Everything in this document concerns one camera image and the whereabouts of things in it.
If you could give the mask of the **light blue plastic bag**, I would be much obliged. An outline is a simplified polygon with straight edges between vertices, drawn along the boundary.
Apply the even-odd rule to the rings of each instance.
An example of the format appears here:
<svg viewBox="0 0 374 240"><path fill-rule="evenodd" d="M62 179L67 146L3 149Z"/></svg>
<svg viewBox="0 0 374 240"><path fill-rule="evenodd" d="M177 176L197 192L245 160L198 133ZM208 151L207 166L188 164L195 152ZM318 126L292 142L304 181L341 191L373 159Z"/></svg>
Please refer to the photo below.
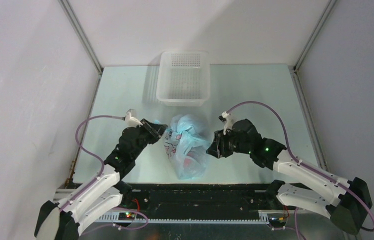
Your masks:
<svg viewBox="0 0 374 240"><path fill-rule="evenodd" d="M163 146L179 180L201 178L210 157L210 129L206 119L193 114L179 114L172 118L164 133Z"/></svg>

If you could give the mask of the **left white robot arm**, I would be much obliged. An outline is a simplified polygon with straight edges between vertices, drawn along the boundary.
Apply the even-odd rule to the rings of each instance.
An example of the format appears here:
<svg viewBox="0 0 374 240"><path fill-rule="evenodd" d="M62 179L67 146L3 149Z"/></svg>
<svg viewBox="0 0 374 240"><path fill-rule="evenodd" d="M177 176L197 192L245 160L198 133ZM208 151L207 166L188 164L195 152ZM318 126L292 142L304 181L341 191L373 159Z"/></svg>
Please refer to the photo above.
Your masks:
<svg viewBox="0 0 374 240"><path fill-rule="evenodd" d="M96 176L67 197L41 206L34 231L37 240L76 240L107 211L131 206L133 195L122 179L135 167L143 150L162 138L168 126L146 119L123 120L128 127L109 156L100 160Z"/></svg>

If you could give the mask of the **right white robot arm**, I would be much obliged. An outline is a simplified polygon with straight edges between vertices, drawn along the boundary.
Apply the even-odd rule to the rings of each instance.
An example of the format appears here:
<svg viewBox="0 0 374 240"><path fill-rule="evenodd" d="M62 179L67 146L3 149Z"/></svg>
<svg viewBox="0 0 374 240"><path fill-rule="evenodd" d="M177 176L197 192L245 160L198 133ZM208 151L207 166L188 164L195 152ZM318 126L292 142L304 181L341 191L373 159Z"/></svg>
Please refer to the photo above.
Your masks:
<svg viewBox="0 0 374 240"><path fill-rule="evenodd" d="M305 188L274 180L266 190L268 207L298 207L328 218L342 231L357 235L364 229L368 210L373 206L367 183L361 178L348 180L316 169L307 161L294 160L285 145L261 137L255 126L243 119L231 129L217 130L206 153L227 158L234 153L247 154L261 168L295 178Z"/></svg>

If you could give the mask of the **white perforated plastic basket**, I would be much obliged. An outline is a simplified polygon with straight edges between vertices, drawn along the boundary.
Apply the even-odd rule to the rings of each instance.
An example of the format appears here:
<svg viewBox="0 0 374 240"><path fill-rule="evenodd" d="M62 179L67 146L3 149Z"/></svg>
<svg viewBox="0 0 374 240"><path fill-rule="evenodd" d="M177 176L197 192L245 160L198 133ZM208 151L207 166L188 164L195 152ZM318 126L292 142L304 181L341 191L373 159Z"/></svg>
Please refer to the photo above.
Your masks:
<svg viewBox="0 0 374 240"><path fill-rule="evenodd" d="M174 50L161 54L156 98L167 106L200 107L210 98L209 53Z"/></svg>

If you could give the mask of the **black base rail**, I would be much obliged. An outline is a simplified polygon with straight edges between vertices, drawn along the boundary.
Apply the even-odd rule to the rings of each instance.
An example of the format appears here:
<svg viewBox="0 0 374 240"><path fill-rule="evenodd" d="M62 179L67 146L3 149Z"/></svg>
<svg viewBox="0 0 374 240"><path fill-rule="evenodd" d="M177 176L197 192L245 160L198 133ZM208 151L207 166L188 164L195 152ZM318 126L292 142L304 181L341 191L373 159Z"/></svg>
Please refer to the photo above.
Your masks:
<svg viewBox="0 0 374 240"><path fill-rule="evenodd" d="M150 220L248 221L260 220L264 211L284 210L266 196L266 183L132 183L130 187L120 207L139 210Z"/></svg>

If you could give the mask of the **left aluminium frame post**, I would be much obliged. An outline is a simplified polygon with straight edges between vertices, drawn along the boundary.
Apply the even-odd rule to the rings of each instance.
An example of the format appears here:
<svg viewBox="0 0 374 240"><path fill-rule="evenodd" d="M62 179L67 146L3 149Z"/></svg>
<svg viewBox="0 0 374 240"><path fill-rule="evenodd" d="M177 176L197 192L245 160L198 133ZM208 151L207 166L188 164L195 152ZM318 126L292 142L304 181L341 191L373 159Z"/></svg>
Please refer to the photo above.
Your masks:
<svg viewBox="0 0 374 240"><path fill-rule="evenodd" d="M69 0L58 0L59 4L61 5L65 15L68 18L69 23L71 24L72 28L75 31L81 45L83 46L86 54L88 55L90 61L94 65L94 68L98 72L99 75L102 75L104 67L100 63L91 42L89 41L87 34L85 33L81 22L79 21L71 3Z"/></svg>

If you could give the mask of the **aluminium frame post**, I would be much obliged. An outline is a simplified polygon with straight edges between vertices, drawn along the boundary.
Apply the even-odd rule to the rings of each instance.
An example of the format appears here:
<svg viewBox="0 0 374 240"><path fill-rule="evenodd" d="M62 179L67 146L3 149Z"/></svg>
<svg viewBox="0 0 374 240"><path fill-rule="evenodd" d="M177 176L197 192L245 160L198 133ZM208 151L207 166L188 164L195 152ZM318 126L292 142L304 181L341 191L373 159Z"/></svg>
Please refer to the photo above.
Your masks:
<svg viewBox="0 0 374 240"><path fill-rule="evenodd" d="M58 0L59 4L61 5L65 15L68 18L69 23L71 24L72 28L75 31L81 45L83 46L86 54L88 55L90 61L94 65L94 68L98 72L99 75L102 75L104 67L100 63L91 42L89 41L87 34L85 33L81 22L79 21L71 3L69 0Z"/></svg>
<svg viewBox="0 0 374 240"><path fill-rule="evenodd" d="M332 11L334 10L335 6L337 5L338 0L329 0L327 5L325 6L321 16L319 17L314 29L312 30L308 40L305 43L304 48L302 49L299 57L293 67L295 73L297 74L301 66L303 65L307 55L309 54L312 46L314 45L317 37L321 33L323 27L325 26L326 22L328 21Z"/></svg>

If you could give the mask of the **right aluminium frame post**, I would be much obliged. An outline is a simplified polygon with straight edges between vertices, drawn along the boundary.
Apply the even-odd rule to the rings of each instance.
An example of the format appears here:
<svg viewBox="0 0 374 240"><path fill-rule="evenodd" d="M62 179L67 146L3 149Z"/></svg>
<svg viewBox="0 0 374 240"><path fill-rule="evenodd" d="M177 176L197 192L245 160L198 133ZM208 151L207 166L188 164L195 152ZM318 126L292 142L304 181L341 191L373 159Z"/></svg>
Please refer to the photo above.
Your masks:
<svg viewBox="0 0 374 240"><path fill-rule="evenodd" d="M329 0L327 5L325 6L321 16L319 17L314 29L312 30L308 40L305 43L304 48L302 49L299 57L293 67L295 73L297 74L301 66L303 65L307 55L309 54L312 46L314 45L317 37L321 33L323 27L325 26L326 22L328 21L332 11L334 10L335 6L337 5L338 0Z"/></svg>

